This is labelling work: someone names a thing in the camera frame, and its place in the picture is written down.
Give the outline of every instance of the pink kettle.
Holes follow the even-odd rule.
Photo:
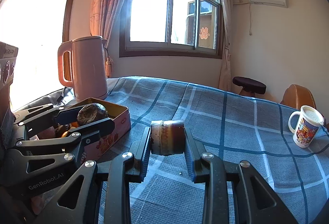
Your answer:
[[[105,76],[104,49],[101,36],[80,37],[63,42],[58,48],[58,76],[60,83],[72,87],[77,100],[104,99],[108,95]],[[70,52],[72,81],[64,78],[63,55]]]

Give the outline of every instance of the wall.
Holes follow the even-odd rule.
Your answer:
[[[235,5],[232,27],[232,76],[267,85],[259,97],[280,102],[291,84],[307,87],[318,110],[329,118],[329,3],[287,0],[288,8]],[[238,93],[241,87],[232,85]]]
[[[73,0],[70,39],[90,36],[89,11],[91,0]],[[149,76],[187,81],[211,87],[218,86],[220,59],[145,56],[119,58],[119,24],[110,39],[109,53],[114,61],[113,77]]]

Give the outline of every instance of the plaid tablecloth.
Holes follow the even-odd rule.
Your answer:
[[[329,198],[329,133],[319,129],[308,148],[299,148],[287,124],[295,109],[164,79],[108,79],[108,87],[106,100],[129,107],[132,127],[99,162],[127,151],[151,121],[183,119],[207,151],[233,163],[250,161],[300,224],[311,222]],[[70,99],[68,91],[65,102]],[[103,223],[106,183],[103,189],[99,223]],[[229,184],[228,192],[234,223]],[[151,155],[144,182],[130,184],[132,223],[200,224],[203,198],[204,184],[190,181],[184,155]]]

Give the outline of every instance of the white mug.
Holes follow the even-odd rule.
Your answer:
[[[296,128],[291,126],[291,119],[295,115],[299,115]],[[303,105],[300,111],[293,112],[288,120],[288,126],[293,133],[293,141],[300,148],[307,148],[313,140],[317,130],[324,123],[323,116],[314,108],[308,105]]]

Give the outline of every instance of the stool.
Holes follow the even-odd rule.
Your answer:
[[[265,94],[266,91],[265,84],[251,78],[234,77],[232,82],[234,85],[242,87],[242,90],[239,93],[241,96],[254,97],[255,93]]]

